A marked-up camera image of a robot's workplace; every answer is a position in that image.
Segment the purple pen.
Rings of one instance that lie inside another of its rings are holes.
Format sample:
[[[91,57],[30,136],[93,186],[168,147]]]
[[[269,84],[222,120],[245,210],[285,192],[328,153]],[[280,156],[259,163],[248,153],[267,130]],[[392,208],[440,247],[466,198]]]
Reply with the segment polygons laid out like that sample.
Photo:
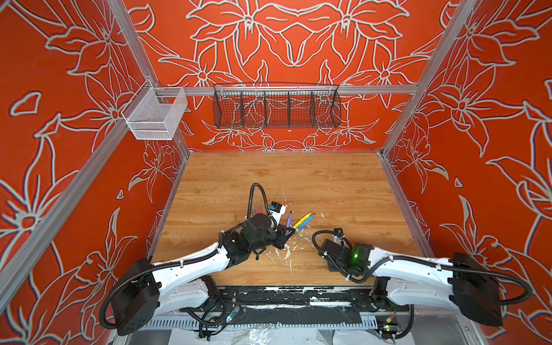
[[[286,229],[289,230],[292,227],[292,221],[293,221],[293,212],[290,211],[287,220],[286,220]]]

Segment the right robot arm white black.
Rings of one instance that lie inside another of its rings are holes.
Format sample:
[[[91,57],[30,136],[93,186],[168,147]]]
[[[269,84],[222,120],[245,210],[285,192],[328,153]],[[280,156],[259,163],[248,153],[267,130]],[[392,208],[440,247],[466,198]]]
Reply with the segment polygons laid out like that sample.
[[[533,289],[525,280],[485,269],[466,254],[453,258],[422,258],[398,254],[369,244],[351,244],[342,230],[313,245],[329,270],[355,284],[374,279],[369,295],[372,309],[429,306],[458,311],[484,326],[503,324],[502,308],[527,301]]]

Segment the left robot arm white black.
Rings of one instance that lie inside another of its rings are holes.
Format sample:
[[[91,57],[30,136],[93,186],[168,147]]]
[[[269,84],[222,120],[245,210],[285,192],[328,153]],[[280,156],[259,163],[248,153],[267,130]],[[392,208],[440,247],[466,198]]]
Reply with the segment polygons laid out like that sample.
[[[260,257],[269,247],[283,249],[296,232],[280,223],[286,207],[263,198],[265,211],[253,213],[255,191],[263,193],[264,189],[252,184],[245,220],[220,232],[207,248],[169,262],[152,263],[147,258],[134,262],[103,300],[100,325],[124,336],[160,314],[200,308],[219,292],[212,273],[240,265],[251,256]]]

